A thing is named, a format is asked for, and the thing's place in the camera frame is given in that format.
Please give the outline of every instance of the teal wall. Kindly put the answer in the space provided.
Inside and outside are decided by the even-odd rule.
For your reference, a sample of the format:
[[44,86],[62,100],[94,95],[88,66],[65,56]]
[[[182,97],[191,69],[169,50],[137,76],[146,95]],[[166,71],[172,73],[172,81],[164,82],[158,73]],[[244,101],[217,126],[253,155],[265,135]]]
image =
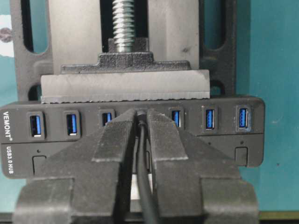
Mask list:
[[[299,210],[298,12],[299,0],[251,0],[250,34],[238,32],[245,39],[250,35],[249,72],[239,68],[238,92],[266,102],[264,162],[259,168],[242,168],[261,210]],[[240,67],[244,61],[238,53]]]
[[[47,46],[43,1],[31,1],[40,18],[33,21],[34,47],[42,52]],[[217,0],[208,1],[212,7]],[[210,12],[213,21],[219,11]],[[240,169],[256,189],[260,210],[299,210],[298,12],[299,0],[238,0],[237,92],[261,97],[267,107],[264,162]],[[9,0],[0,0],[1,14],[9,14]],[[217,44],[213,36],[207,41]],[[0,68],[0,105],[5,105],[17,100],[14,59],[0,56]],[[13,210],[24,183],[0,174],[0,211]]]

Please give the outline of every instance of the gray metal block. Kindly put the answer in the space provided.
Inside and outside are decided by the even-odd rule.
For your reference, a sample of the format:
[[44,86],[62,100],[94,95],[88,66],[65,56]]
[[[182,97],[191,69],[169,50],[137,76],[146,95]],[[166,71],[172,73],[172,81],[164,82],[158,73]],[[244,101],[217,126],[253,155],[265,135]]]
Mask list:
[[199,69],[199,1],[149,0],[149,49],[158,61]]
[[65,74],[42,77],[42,102],[210,98],[207,70]]
[[63,64],[96,63],[102,53],[99,0],[50,0],[54,73]]

